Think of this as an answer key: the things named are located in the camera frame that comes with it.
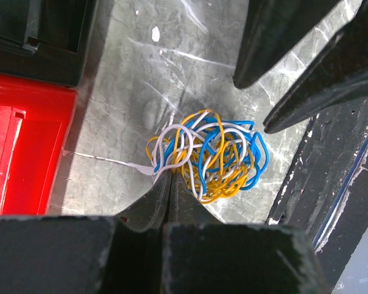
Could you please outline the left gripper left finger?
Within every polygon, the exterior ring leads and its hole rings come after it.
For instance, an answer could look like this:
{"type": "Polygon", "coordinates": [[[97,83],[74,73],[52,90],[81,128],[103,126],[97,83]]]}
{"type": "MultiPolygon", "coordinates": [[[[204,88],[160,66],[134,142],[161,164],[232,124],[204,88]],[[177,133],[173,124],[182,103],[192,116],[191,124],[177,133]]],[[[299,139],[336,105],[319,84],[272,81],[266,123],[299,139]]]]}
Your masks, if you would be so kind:
{"type": "Polygon", "coordinates": [[[159,228],[166,215],[170,188],[171,171],[166,170],[148,192],[119,212],[116,218],[131,230],[159,228]]]}

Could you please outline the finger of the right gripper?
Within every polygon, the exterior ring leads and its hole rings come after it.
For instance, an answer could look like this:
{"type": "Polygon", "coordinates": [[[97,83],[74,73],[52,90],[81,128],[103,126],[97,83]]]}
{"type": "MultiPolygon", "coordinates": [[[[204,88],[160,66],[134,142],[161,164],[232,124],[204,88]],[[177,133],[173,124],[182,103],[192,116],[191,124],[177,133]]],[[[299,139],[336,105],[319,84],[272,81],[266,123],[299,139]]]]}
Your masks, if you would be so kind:
{"type": "Polygon", "coordinates": [[[250,1],[234,86],[245,89],[258,81],[337,4],[335,0],[250,1]]]}
{"type": "Polygon", "coordinates": [[[341,27],[266,116],[267,134],[338,104],[368,97],[368,1],[341,27]]]}

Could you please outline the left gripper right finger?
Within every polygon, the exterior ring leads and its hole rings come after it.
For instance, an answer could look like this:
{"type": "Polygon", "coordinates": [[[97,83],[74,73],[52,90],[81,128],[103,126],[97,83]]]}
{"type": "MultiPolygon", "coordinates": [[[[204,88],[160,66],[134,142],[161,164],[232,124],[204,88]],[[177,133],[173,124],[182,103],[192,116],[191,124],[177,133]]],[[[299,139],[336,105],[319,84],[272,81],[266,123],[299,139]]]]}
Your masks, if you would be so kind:
{"type": "Polygon", "coordinates": [[[190,192],[183,176],[172,176],[168,222],[180,224],[222,224],[190,192]]]}

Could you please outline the red plastic bin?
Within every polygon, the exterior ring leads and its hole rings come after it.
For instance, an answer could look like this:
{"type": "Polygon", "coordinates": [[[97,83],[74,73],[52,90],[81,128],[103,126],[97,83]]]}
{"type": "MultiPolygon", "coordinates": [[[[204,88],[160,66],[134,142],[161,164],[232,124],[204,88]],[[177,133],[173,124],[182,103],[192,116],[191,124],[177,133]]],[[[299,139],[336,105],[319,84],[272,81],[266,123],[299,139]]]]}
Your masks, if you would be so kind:
{"type": "Polygon", "coordinates": [[[0,215],[47,212],[77,96],[0,74],[0,215]]]}

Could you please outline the black plastic bin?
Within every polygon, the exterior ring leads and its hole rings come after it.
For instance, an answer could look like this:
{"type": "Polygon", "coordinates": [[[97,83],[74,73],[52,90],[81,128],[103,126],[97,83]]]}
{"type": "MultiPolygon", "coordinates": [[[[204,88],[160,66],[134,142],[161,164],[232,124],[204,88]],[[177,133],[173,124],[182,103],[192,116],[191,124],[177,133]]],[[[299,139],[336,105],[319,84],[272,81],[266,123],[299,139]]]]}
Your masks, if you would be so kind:
{"type": "Polygon", "coordinates": [[[0,73],[76,87],[97,1],[0,0],[0,73]]]}

